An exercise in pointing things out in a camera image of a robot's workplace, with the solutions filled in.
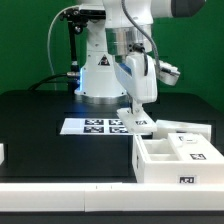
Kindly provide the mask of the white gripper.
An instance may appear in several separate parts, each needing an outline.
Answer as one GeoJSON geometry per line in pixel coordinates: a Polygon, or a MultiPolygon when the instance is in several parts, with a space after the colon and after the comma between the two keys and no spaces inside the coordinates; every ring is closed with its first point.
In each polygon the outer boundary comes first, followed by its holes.
{"type": "Polygon", "coordinates": [[[148,60],[148,73],[145,73],[144,55],[133,53],[123,63],[114,63],[117,80],[131,96],[129,97],[130,113],[139,117],[142,114],[141,104],[155,102],[157,99],[157,81],[154,63],[148,60]]]}

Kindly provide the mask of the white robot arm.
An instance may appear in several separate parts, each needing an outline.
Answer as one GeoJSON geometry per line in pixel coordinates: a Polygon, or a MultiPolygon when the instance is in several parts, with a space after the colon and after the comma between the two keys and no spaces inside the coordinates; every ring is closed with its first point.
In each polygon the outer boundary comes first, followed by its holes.
{"type": "Polygon", "coordinates": [[[143,105],[157,99],[157,82],[173,85],[176,67],[159,59],[151,37],[155,18],[194,16],[206,0],[77,0],[87,18],[87,58],[79,95],[95,102],[130,97],[121,117],[145,115],[143,105]]]}

